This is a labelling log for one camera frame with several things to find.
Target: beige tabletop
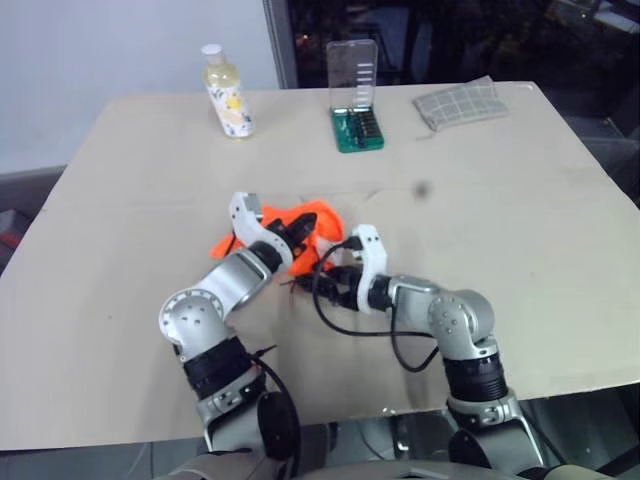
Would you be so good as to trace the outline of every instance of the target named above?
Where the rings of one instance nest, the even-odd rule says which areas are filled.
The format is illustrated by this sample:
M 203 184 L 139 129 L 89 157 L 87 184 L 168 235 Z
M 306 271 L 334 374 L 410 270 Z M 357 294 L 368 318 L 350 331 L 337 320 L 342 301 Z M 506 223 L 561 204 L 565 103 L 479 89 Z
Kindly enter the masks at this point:
M 0 278 L 0 449 L 200 434 L 157 315 L 211 268 L 234 191 L 278 207 L 323 198 L 348 226 L 377 226 L 390 273 L 481 292 L 520 398 L 640 379 L 634 205 L 535 85 L 498 84 L 508 117 L 427 139 L 410 99 L 435 88 L 379 88 L 385 148 L 349 155 L 324 90 L 250 92 L 246 141 L 223 136 L 205 94 L 111 103 Z M 439 359 L 405 373 L 388 339 L 335 334 L 277 283 L 230 323 L 249 349 L 278 344 L 265 358 L 306 424 L 443 406 Z M 415 361 L 431 346 L 403 344 Z

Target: cardboard surface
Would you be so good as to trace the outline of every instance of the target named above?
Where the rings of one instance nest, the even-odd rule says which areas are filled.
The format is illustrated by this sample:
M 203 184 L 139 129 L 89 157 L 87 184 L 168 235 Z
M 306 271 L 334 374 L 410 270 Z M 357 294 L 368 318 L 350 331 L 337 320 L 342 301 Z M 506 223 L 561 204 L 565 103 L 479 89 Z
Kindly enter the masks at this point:
M 640 215 L 538 88 L 498 84 L 506 118 L 432 139 L 379 88 L 383 150 L 337 151 L 324 90 L 249 92 L 255 136 L 226 139 L 206 94 L 114 101 L 0 277 L 0 449 L 198 436 L 196 396 L 158 311 L 213 265 L 233 191 L 324 198 L 375 224 L 389 272 L 481 292 L 520 398 L 640 379 Z M 416 196 L 427 185 L 426 197 Z M 382 315 L 328 310 L 349 327 Z M 230 318 L 287 383 L 304 423 L 442 407 L 440 358 L 405 373 L 388 339 L 328 330 L 277 283 Z M 430 340 L 402 343 L 417 361 Z

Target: gray cloth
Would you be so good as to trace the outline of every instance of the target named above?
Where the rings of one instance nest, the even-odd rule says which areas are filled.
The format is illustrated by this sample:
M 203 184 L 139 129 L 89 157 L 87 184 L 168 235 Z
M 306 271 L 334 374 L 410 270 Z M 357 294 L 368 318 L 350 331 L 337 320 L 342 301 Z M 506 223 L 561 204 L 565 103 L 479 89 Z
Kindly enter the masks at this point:
M 431 130 L 507 115 L 491 77 L 485 76 L 455 87 L 415 98 L 413 104 Z

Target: orange rag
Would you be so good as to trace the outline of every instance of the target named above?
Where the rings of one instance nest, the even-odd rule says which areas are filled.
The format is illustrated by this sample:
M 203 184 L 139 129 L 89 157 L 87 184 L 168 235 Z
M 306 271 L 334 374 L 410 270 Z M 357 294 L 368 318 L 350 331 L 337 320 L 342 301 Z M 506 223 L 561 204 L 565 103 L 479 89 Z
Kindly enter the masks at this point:
M 333 208 L 322 200 L 314 200 L 288 210 L 280 210 L 275 207 L 270 207 L 269 205 L 262 207 L 263 219 L 260 223 L 264 226 L 269 225 L 278 218 L 282 220 L 282 223 L 285 225 L 289 225 L 300 215 L 311 212 L 318 216 L 316 219 L 316 225 L 313 232 L 311 232 L 311 235 L 309 235 L 304 241 L 307 248 L 293 261 L 293 264 L 291 264 L 291 267 L 289 268 L 289 275 L 294 277 L 310 273 L 313 269 L 313 265 L 319 260 L 315 249 L 316 239 L 318 237 L 322 237 L 331 242 L 340 242 L 343 240 L 344 231 L 342 227 L 342 219 Z M 211 258 L 218 259 L 224 257 L 224 254 L 232 241 L 233 245 L 229 251 L 233 251 L 244 246 L 240 240 L 234 241 L 233 235 L 227 235 L 224 240 L 209 251 L 209 256 Z

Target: plastic bottle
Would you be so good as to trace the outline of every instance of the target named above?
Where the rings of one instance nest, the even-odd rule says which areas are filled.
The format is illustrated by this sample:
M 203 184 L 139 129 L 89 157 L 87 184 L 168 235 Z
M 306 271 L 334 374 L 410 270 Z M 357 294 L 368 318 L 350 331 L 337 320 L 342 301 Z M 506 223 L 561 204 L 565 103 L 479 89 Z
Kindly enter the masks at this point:
M 220 45 L 205 45 L 201 52 L 207 58 L 204 84 L 224 133 L 233 138 L 248 137 L 253 133 L 253 118 L 242 96 L 238 70 L 227 62 Z

